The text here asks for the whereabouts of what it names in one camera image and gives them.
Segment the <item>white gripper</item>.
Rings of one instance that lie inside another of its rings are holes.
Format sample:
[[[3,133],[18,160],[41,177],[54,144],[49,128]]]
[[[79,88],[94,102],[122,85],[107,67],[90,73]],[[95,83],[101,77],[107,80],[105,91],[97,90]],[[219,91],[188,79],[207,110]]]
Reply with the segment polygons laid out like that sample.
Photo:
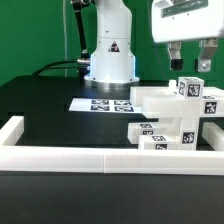
[[[209,72],[218,39],[224,38],[224,0],[153,0],[152,36],[156,43],[168,43],[170,69],[183,69],[181,43],[200,40],[197,72]]]

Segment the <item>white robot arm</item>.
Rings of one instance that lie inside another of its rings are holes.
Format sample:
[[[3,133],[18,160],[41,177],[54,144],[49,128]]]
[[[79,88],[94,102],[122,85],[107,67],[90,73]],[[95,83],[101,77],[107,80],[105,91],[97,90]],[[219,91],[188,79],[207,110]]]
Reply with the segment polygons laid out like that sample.
[[[135,84],[135,56],[132,54],[132,14],[123,0],[95,0],[97,46],[90,57],[90,85],[118,89]],[[208,72],[218,45],[224,38],[224,0],[153,0],[151,6],[153,40],[165,43],[170,68],[183,67],[181,44],[200,42],[197,70]]]

